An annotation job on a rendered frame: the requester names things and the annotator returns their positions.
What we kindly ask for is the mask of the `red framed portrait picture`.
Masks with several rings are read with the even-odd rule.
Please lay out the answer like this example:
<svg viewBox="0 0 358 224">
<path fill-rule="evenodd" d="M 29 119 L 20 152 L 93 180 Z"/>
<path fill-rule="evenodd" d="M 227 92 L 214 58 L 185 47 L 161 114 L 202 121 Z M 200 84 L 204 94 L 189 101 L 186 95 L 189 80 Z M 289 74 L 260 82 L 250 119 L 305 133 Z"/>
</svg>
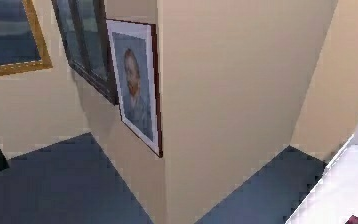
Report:
<svg viewBox="0 0 358 224">
<path fill-rule="evenodd" d="M 163 157 L 155 24 L 106 20 L 121 121 Z"/>
</svg>

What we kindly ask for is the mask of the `dark framed window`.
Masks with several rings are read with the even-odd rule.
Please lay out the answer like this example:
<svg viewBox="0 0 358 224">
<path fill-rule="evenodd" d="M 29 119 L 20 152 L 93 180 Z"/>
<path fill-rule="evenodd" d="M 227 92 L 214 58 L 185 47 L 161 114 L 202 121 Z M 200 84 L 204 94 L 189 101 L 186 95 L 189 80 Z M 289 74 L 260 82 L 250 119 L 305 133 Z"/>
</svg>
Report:
<svg viewBox="0 0 358 224">
<path fill-rule="evenodd" d="M 118 105 L 104 0 L 51 0 L 68 65 Z"/>
</svg>

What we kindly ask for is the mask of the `white table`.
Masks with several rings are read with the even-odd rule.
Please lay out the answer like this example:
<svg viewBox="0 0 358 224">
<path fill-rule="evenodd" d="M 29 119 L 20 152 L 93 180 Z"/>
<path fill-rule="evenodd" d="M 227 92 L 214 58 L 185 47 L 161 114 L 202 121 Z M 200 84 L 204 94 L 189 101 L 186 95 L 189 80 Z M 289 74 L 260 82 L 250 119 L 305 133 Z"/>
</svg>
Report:
<svg viewBox="0 0 358 224">
<path fill-rule="evenodd" d="M 358 124 L 285 224 L 346 224 L 358 218 Z"/>
</svg>

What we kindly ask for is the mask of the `gold framed blue picture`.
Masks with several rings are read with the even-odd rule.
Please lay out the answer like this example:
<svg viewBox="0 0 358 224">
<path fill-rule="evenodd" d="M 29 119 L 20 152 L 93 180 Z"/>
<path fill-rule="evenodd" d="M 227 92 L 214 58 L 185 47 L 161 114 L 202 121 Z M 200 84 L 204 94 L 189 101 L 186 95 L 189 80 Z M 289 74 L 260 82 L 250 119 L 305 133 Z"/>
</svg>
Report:
<svg viewBox="0 0 358 224">
<path fill-rule="evenodd" d="M 33 0 L 0 0 L 0 76 L 49 68 Z"/>
</svg>

